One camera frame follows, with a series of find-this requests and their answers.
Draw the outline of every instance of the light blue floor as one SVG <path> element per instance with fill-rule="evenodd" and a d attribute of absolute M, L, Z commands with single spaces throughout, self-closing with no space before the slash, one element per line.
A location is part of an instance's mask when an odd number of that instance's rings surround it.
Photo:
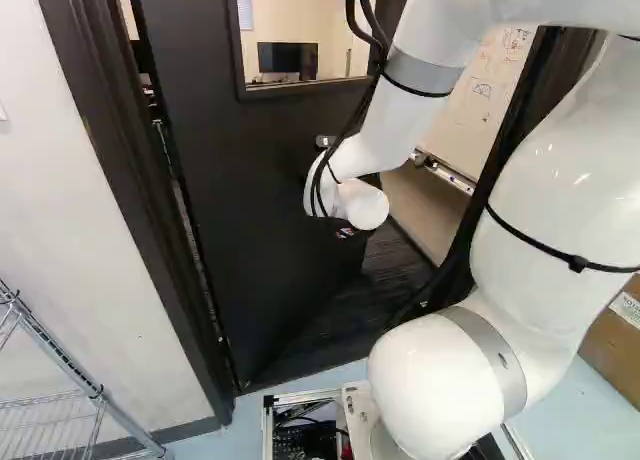
<path fill-rule="evenodd" d="M 260 410 L 268 394 L 340 388 L 366 377 L 364 360 L 278 385 L 237 399 L 233 424 L 223 430 L 170 445 L 176 460 L 259 460 Z M 582 359 L 542 401 L 511 420 L 535 460 L 637 460 L 640 412 Z M 500 431 L 494 432 L 507 460 L 516 460 Z"/>
<path fill-rule="evenodd" d="M 229 428 L 175 442 L 169 447 L 175 453 L 176 460 L 259 460 L 262 458 L 260 411 L 264 395 L 340 388 L 344 383 L 365 377 L 366 362 L 360 360 L 239 397 Z"/>

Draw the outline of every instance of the door frame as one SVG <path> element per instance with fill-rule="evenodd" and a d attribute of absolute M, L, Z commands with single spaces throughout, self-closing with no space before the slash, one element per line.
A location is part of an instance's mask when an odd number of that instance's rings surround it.
<path fill-rule="evenodd" d="M 39 2 L 116 202 L 218 424 L 228 425 L 232 372 L 151 131 L 118 0 Z"/>

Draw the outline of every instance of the whiteboard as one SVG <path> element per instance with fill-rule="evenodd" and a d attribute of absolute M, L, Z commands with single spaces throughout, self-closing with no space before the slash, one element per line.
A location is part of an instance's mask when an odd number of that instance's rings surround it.
<path fill-rule="evenodd" d="M 536 27 L 505 26 L 485 37 L 418 144 L 453 170 L 478 181 L 527 60 Z"/>

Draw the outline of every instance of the label on box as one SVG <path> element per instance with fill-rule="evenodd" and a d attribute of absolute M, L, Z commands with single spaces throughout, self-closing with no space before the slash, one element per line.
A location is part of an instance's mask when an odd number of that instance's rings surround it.
<path fill-rule="evenodd" d="M 620 292 L 609 308 L 640 330 L 640 302 L 627 292 Z"/>

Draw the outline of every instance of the dark carpet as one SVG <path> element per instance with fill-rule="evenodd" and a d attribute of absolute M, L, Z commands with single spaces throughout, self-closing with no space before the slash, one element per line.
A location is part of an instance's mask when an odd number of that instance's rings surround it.
<path fill-rule="evenodd" d="M 361 275 L 327 302 L 247 391 L 366 357 L 390 316 L 432 272 L 399 227 L 385 222 L 368 241 Z"/>

